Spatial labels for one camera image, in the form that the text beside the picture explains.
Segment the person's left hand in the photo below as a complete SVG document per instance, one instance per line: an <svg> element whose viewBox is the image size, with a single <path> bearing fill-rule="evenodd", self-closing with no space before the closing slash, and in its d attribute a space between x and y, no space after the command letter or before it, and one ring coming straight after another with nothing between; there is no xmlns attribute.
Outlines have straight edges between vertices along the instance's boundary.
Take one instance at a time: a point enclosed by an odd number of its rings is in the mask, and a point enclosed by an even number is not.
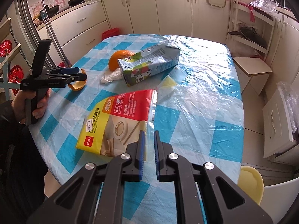
<svg viewBox="0 0 299 224"><path fill-rule="evenodd" d="M48 89L46 95L37 103L37 108L33 111L33 117L42 118L48 107L51 89ZM12 101L12 108L18 122L25 122L25 100L33 99L36 96L35 91L20 90Z"/></svg>

